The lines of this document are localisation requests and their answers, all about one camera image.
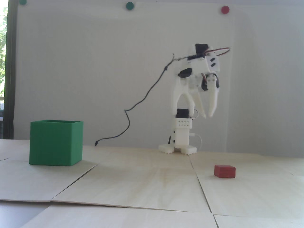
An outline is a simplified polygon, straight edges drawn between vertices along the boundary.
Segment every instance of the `red magnet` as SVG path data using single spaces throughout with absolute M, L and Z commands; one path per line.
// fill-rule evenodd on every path
M 223 6 L 222 9 L 221 9 L 221 12 L 222 12 L 223 14 L 228 14 L 229 11 L 230 11 L 230 8 L 229 8 L 229 6 L 227 6 L 227 5 Z

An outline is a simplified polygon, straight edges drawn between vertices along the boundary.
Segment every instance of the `robotic arm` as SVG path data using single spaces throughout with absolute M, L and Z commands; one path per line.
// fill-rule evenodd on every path
M 159 150 L 164 153 L 173 153 L 175 149 L 180 149 L 183 154 L 196 153 L 196 147 L 189 145 L 190 129 L 194 118 L 194 109 L 206 118 L 206 114 L 200 98 L 200 92 L 208 91 L 209 112 L 212 117 L 216 107 L 219 92 L 219 60 L 216 51 L 212 50 L 207 44 L 196 44 L 193 46 L 193 55 L 186 60 L 187 68 L 181 70 L 175 76 L 175 85 L 172 94 L 171 112 L 173 123 L 169 144 L 160 145 Z M 178 109 L 177 103 L 183 95 L 188 103 L 188 109 Z

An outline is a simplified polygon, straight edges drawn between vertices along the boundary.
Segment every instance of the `green box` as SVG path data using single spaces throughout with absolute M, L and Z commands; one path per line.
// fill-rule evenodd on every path
M 31 122 L 30 165 L 72 166 L 82 160 L 83 121 Z

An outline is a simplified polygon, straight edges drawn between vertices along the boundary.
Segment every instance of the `red cube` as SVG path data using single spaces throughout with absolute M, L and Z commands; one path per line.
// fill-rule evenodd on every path
M 235 178 L 235 167 L 231 165 L 215 165 L 214 175 L 224 178 Z

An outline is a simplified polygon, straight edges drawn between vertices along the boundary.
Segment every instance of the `wooden board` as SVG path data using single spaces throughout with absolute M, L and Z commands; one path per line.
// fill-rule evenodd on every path
M 13 141 L 11 140 L 7 151 L 11 151 L 9 148 L 15 146 Z M 15 153 L 6 153 L 5 158 L 8 157 L 9 161 L 29 161 L 29 141 Z M 192 169 L 189 156 L 180 152 L 164 154 L 156 149 L 83 146 L 82 159 L 120 167 Z
M 209 211 L 196 174 L 190 169 L 98 165 L 52 201 Z
M 303 219 L 248 218 L 215 215 L 219 228 L 303 228 Z
M 22 228 L 217 228 L 211 213 L 99 206 L 50 206 Z
M 227 216 L 304 217 L 304 177 L 292 175 L 218 178 L 198 174 L 212 213 Z
M 304 176 L 304 158 L 295 158 L 295 157 L 265 157 L 265 158 L 293 175 Z
M 205 175 L 214 174 L 214 165 L 232 165 L 236 167 L 236 175 L 290 174 L 259 154 L 198 152 L 190 159 L 194 170 L 203 171 Z
M 29 140 L 5 140 L 0 139 L 0 160 L 8 159 L 12 156 L 27 157 L 29 154 Z
M 0 227 L 19 228 L 50 206 L 48 203 L 0 201 Z
M 189 156 L 180 152 L 165 154 L 157 149 L 101 147 L 108 155 L 100 164 L 119 167 L 146 167 L 146 168 L 182 168 L 192 169 Z
M 88 161 L 73 166 L 0 161 L 0 200 L 50 201 L 95 165 Z

